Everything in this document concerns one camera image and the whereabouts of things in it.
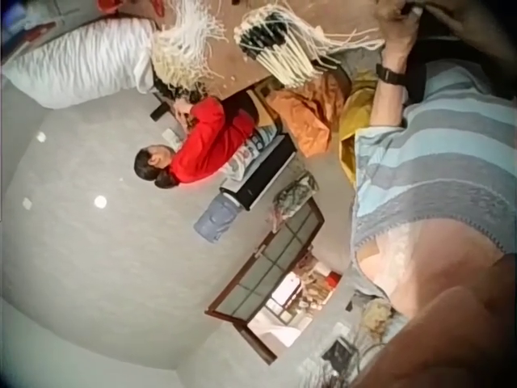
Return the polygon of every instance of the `striped shirt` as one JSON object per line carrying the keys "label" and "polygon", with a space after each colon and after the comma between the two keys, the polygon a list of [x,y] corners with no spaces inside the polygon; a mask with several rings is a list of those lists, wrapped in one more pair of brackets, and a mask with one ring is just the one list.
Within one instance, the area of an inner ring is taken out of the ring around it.
{"label": "striped shirt", "polygon": [[356,134],[353,257],[381,234],[436,218],[516,252],[515,104],[492,96],[472,64],[433,62],[427,76],[423,102],[404,109],[405,129]]}

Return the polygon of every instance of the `hair bun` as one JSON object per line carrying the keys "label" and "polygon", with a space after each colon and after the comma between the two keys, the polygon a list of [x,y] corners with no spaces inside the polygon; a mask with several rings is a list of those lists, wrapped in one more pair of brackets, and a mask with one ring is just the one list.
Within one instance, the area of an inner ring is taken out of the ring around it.
{"label": "hair bun", "polygon": [[168,168],[162,169],[154,180],[154,185],[157,188],[173,188],[174,186],[178,186],[178,184],[179,182],[169,173]]}

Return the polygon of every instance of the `glass pane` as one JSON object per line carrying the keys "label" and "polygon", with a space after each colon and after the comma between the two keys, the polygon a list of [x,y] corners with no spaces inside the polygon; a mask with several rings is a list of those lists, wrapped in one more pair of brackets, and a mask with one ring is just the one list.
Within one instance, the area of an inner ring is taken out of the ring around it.
{"label": "glass pane", "polygon": [[267,273],[266,277],[260,282],[255,292],[258,295],[269,297],[276,288],[277,283],[284,277],[284,271],[280,268],[273,266]]}
{"label": "glass pane", "polygon": [[264,303],[264,298],[256,293],[251,293],[244,303],[239,307],[235,317],[247,320]]}
{"label": "glass pane", "polygon": [[280,228],[266,249],[264,249],[263,255],[265,255],[269,260],[275,262],[293,238],[294,235],[291,230],[288,228]]}
{"label": "glass pane", "polygon": [[298,276],[290,272],[282,280],[282,283],[280,283],[280,285],[275,289],[271,295],[271,299],[273,299],[279,305],[283,306],[292,296],[292,293],[296,291],[299,285],[300,279]]}
{"label": "glass pane", "polygon": [[282,319],[286,323],[289,323],[289,321],[291,321],[291,319],[292,319],[292,315],[290,315],[287,311],[284,311],[280,315],[280,319]]}
{"label": "glass pane", "polygon": [[300,253],[302,247],[302,243],[297,239],[292,240],[284,253],[279,257],[276,265],[278,265],[284,271],[287,270],[289,265],[291,265],[293,260]]}
{"label": "glass pane", "polygon": [[282,307],[272,299],[267,301],[266,306],[275,314],[280,314],[282,312]]}
{"label": "glass pane", "polygon": [[305,221],[304,225],[301,227],[300,231],[296,234],[296,236],[302,241],[304,244],[309,241],[310,235],[316,229],[318,224],[316,214],[311,213],[307,221]]}
{"label": "glass pane", "polygon": [[260,256],[250,270],[242,277],[239,283],[245,288],[253,291],[272,265],[273,263],[271,261]]}
{"label": "glass pane", "polygon": [[233,312],[244,302],[249,293],[240,285],[236,285],[219,307],[216,308],[216,311],[222,314],[233,315]]}
{"label": "glass pane", "polygon": [[304,223],[305,219],[307,218],[310,212],[310,206],[307,204],[303,205],[302,208],[298,210],[294,216],[288,219],[289,229],[296,233],[300,229],[301,225]]}

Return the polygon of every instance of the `wristwatch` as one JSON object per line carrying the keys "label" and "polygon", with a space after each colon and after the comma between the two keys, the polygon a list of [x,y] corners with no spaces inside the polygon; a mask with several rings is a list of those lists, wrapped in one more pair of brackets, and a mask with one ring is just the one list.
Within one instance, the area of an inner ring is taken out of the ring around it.
{"label": "wristwatch", "polygon": [[375,68],[377,77],[382,82],[388,83],[390,85],[400,85],[405,86],[406,85],[406,75],[395,73],[394,71],[390,69],[386,69],[382,64],[377,63],[377,66]]}

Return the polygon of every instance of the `table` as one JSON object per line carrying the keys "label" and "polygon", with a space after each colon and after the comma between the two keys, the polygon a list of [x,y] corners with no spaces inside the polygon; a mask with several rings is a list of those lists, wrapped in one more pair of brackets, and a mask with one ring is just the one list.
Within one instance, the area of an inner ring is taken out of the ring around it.
{"label": "table", "polygon": [[[205,1],[210,3],[212,12],[217,14],[218,19],[225,25],[225,36],[228,40],[210,41],[212,57],[209,58],[208,63],[210,68],[221,77],[205,80],[205,82],[210,93],[225,99],[270,76],[270,73],[258,62],[244,56],[233,40],[233,29],[241,23],[244,14],[273,1],[242,0],[240,4],[234,6],[230,0]],[[330,34],[347,34],[354,29],[363,31],[375,28],[376,20],[373,15],[375,4],[375,0],[289,1],[289,6],[299,17],[314,27],[321,26],[323,31]],[[167,5],[165,17],[161,19],[154,14],[148,0],[127,3],[120,11],[154,19],[159,25],[174,23],[174,12]],[[370,37],[378,39],[380,35],[373,33]]]}

